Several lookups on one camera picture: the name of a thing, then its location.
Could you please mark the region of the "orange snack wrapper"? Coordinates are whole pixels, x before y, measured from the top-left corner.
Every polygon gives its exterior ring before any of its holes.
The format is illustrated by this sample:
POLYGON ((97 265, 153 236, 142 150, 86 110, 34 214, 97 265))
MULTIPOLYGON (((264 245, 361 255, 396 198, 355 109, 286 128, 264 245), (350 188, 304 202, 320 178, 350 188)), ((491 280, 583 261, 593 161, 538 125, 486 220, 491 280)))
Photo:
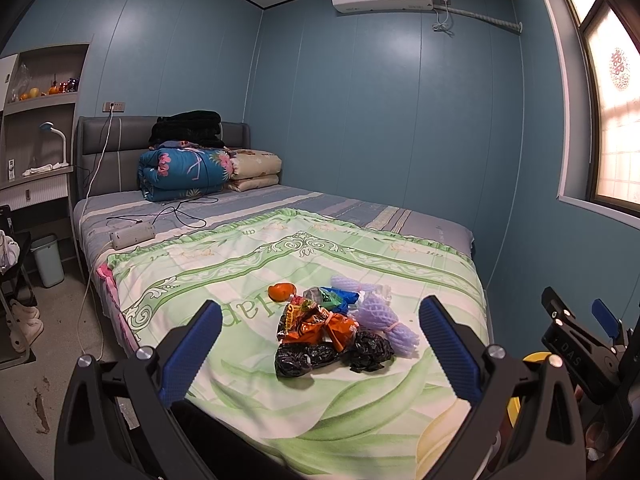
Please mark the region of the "orange snack wrapper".
POLYGON ((329 341, 342 352, 354 341, 358 323, 348 315, 319 307, 313 301, 294 296, 284 307, 277 328, 281 344, 320 344, 329 341))

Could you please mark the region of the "small light blue trash bin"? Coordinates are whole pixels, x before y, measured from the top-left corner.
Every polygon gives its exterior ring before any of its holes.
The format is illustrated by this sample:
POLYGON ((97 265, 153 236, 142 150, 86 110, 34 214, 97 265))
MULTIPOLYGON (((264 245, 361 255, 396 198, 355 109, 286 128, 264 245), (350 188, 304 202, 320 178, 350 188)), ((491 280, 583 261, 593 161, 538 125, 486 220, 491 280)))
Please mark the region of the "small light blue trash bin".
POLYGON ((32 254, 45 288, 64 281, 64 269, 58 252, 58 238, 54 234, 37 238, 32 242, 32 254))

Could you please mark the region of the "white desk lamp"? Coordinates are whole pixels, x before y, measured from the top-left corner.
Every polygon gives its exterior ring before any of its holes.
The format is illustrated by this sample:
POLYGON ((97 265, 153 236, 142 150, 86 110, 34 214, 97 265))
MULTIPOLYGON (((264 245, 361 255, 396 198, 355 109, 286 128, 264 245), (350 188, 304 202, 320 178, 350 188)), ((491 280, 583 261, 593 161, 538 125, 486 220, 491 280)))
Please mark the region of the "white desk lamp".
POLYGON ((42 133, 42 156, 54 168, 68 166, 66 134, 55 127, 53 122, 43 122, 39 126, 42 133))

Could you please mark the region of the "white power strip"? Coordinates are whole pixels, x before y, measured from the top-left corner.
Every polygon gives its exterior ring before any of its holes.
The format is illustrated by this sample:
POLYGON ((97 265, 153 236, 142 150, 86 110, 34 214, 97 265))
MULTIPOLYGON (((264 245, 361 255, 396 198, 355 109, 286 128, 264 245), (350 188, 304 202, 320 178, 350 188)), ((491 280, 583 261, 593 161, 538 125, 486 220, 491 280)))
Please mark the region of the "white power strip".
POLYGON ((147 240, 152 240, 154 237, 154 226, 147 221, 140 221, 131 226, 116 229, 110 234, 112 248, 115 250, 137 246, 147 240))

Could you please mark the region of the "orange peel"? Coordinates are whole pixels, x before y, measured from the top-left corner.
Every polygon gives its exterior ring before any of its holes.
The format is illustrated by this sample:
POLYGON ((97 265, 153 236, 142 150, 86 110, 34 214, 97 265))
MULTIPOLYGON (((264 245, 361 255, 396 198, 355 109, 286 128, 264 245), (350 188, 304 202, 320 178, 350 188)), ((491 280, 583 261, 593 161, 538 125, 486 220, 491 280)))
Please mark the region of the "orange peel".
POLYGON ((277 283, 268 287, 268 296, 274 302, 287 302, 296 295, 296 287, 292 283, 277 283))

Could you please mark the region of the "blue floral folded blanket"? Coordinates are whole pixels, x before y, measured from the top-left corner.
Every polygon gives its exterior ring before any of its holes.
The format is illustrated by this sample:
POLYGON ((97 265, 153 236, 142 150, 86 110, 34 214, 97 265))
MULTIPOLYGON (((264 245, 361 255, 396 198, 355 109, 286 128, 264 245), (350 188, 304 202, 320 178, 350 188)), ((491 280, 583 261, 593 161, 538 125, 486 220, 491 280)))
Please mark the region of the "blue floral folded blanket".
POLYGON ((217 193, 233 176, 232 159, 225 148, 168 141, 140 155, 139 188, 146 200, 157 203, 217 193))

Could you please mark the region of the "white slippers on floor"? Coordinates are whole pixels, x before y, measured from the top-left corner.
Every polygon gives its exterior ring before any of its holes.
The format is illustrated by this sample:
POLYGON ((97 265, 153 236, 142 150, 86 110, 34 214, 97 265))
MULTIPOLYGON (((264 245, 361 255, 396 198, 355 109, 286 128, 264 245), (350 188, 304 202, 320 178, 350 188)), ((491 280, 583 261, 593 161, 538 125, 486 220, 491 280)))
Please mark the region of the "white slippers on floor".
POLYGON ((25 306, 16 300, 10 302, 10 308, 13 320, 6 320, 6 324, 10 329, 12 348, 23 353, 43 332, 40 311, 37 307, 25 306))

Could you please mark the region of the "beige folded blanket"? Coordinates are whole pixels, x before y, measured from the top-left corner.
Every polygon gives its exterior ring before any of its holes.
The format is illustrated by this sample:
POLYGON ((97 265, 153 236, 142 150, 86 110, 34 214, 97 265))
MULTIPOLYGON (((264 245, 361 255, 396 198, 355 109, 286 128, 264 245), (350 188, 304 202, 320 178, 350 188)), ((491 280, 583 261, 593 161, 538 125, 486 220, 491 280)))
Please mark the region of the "beige folded blanket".
POLYGON ((282 160, 276 154, 259 150, 234 150, 230 153, 232 174, 227 188, 235 192, 268 188, 280 182, 282 160))

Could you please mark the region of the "black clothing on headboard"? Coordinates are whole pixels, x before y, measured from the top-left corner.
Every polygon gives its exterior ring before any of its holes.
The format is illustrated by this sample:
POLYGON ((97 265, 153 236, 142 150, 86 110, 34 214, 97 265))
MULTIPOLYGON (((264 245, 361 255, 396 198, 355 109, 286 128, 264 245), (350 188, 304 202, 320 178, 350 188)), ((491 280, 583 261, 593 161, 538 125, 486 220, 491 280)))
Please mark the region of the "black clothing on headboard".
POLYGON ((224 148, 221 116, 213 110, 191 110, 157 118, 149 137, 155 148, 165 142, 188 142, 202 148, 224 148))

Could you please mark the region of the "green snack packet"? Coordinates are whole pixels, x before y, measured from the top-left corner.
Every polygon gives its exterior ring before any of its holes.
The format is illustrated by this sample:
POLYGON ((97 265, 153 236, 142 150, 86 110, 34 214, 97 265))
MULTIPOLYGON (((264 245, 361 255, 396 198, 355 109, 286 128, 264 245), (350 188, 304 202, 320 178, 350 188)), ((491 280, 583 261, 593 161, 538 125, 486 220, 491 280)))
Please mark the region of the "green snack packet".
POLYGON ((311 287, 303 292, 303 297, 328 311, 341 314, 348 312, 348 303, 332 288, 311 287))

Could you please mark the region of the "blue plastic glove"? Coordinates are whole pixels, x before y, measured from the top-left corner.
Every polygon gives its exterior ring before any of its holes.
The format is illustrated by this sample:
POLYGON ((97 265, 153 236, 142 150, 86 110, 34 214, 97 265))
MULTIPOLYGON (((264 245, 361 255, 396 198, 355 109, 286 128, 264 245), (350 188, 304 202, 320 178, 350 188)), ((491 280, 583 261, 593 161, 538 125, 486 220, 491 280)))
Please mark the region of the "blue plastic glove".
POLYGON ((332 287, 321 287, 320 292, 322 307, 341 314, 345 314, 349 307, 359 300, 358 292, 348 292, 332 287))

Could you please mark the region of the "grey wall shelf unit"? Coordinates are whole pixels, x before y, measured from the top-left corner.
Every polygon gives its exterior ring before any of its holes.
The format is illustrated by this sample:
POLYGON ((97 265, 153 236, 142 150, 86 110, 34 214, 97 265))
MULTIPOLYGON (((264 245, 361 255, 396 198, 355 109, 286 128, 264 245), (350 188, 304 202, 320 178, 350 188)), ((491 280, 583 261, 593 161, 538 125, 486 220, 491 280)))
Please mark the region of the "grey wall shelf unit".
POLYGON ((70 197, 73 135, 88 44, 57 44, 1 59, 1 203, 13 210, 70 197), (39 126, 66 134, 68 166, 42 156, 39 126))

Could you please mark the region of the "black plastic bag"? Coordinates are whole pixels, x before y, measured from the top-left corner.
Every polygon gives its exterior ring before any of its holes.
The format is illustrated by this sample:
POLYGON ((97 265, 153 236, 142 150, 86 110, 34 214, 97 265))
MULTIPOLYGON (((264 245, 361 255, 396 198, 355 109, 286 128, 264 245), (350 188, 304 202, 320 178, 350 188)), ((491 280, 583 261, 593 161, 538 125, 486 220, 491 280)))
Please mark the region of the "black plastic bag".
POLYGON ((280 378, 297 378, 338 361, 341 353, 329 341, 320 344, 281 344, 274 357, 280 378))
POLYGON ((352 372, 376 372, 385 362, 393 359, 394 354, 385 337, 370 330, 360 330, 344 353, 342 361, 352 372))

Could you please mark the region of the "window with brown frame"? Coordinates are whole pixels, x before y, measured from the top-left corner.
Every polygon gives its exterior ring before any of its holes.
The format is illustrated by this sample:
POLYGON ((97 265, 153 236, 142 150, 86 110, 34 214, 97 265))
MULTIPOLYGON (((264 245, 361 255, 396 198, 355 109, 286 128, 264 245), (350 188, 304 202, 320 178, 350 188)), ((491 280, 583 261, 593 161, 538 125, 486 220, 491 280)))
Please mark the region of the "window with brown frame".
POLYGON ((586 64, 591 114, 587 200, 639 214, 639 10, 565 0, 586 64))

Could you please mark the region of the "green floral quilt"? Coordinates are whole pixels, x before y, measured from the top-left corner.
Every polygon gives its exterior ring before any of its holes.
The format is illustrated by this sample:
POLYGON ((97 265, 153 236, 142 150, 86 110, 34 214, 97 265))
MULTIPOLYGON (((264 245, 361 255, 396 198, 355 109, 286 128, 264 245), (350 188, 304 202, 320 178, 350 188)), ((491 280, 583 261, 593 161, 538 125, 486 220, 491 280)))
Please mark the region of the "green floral quilt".
POLYGON ((454 248, 282 208, 114 252, 101 274, 142 346, 207 300, 222 329, 190 400, 309 479, 420 479, 468 412, 420 331, 435 296, 488 335, 454 248))

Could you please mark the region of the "wall power outlet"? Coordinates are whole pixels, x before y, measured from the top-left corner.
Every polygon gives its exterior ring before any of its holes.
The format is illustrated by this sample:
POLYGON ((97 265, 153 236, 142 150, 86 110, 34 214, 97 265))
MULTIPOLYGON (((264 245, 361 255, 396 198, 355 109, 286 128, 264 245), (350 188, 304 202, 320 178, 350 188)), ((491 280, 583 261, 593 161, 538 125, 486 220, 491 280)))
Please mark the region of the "wall power outlet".
POLYGON ((125 102, 106 101, 103 103, 103 113, 123 113, 126 110, 125 102))

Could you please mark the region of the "bed with striped sheet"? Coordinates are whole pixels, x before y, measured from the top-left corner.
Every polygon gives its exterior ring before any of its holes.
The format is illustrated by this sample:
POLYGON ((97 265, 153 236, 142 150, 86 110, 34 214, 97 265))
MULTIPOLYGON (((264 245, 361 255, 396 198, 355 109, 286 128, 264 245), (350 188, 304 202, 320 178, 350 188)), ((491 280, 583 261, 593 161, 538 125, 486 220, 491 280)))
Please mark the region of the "bed with striped sheet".
POLYGON ((153 203, 137 184, 138 160, 148 150, 156 120, 152 116, 79 119, 73 140, 77 166, 74 228, 77 247, 114 327, 118 343, 134 348, 119 312, 115 284, 101 266, 114 254, 111 232, 140 221, 150 222, 159 242, 244 220, 279 208, 295 208, 350 222, 360 228, 390 231, 434 240, 474 257, 472 232, 456 222, 398 208, 321 192, 273 185, 245 192, 224 188, 218 193, 153 203))

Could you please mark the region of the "purple foam fruit net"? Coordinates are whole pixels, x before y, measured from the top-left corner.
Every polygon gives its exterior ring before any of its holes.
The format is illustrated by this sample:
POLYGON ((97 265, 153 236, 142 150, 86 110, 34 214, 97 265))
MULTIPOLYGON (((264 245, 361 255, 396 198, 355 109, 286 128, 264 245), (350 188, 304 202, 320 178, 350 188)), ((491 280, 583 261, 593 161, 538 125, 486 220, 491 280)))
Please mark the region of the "purple foam fruit net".
POLYGON ((384 336, 398 356, 410 358, 418 351, 420 337, 390 306, 390 298, 380 292, 363 292, 352 316, 365 330, 373 330, 384 336))

